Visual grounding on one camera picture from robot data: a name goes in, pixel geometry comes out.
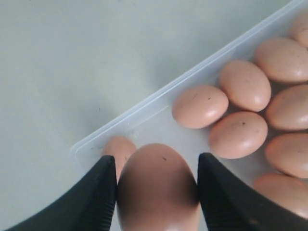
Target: translucent plastic tray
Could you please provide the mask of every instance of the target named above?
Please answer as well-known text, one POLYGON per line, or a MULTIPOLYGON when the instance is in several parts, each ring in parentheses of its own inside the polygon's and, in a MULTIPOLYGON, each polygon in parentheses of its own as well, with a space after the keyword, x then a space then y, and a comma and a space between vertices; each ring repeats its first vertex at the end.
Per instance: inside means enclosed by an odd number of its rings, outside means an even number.
MULTIPOLYGON (((155 142, 171 146, 185 158, 196 177, 199 154, 210 151, 207 144, 209 128, 194 130, 180 127, 171 115, 173 101, 185 89, 195 85, 217 85, 219 70, 226 62, 234 59, 251 60, 255 47, 265 39, 287 36, 291 21, 305 7, 308 7, 308 0, 291 1, 140 104, 76 143, 70 155, 76 162, 80 176, 100 158, 101 149, 110 137, 123 135, 137 147, 155 142)), ((220 161, 248 185, 257 176, 274 171, 265 161, 262 148, 242 159, 220 161)), ((111 230, 120 230, 116 218, 111 230)), ((202 218, 200 230, 206 230, 202 218)))

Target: eggshell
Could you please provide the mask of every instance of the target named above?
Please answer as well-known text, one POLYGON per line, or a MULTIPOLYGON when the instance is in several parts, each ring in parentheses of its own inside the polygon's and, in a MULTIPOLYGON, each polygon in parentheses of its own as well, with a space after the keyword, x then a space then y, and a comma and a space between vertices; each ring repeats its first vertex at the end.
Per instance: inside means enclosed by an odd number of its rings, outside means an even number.
POLYGON ((308 178, 308 134, 289 133, 274 138, 265 149, 265 157, 283 173, 308 178))
POLYGON ((280 83, 303 83, 308 80, 308 51, 288 38, 271 38, 255 50, 257 65, 267 77, 280 83))
POLYGON ((221 70, 219 82, 229 100, 253 112, 263 110, 270 102, 270 81, 253 63, 234 60, 221 70))
POLYGON ((228 109, 226 94, 210 85, 199 85, 184 91, 174 102, 173 118, 186 128, 204 128, 228 109))
POLYGON ((308 11, 300 13, 292 22, 290 36, 299 44, 308 47, 308 11))
POLYGON ((136 146, 129 139, 122 136, 112 137, 103 147, 102 155, 112 155, 115 158, 117 180, 120 178, 125 163, 136 150, 136 146))
POLYGON ((279 92, 266 109, 270 125, 278 130, 308 128, 308 85, 298 85, 279 92))
POLYGON ((265 141, 268 126, 253 112, 230 114, 213 126, 208 142, 214 154, 237 159, 255 152, 265 141))
POLYGON ((200 206, 184 159, 163 144, 148 144, 127 161, 118 184, 123 231, 196 231, 200 206))
POLYGON ((308 187, 300 180, 267 174, 254 182, 254 189, 281 207, 308 219, 308 187))

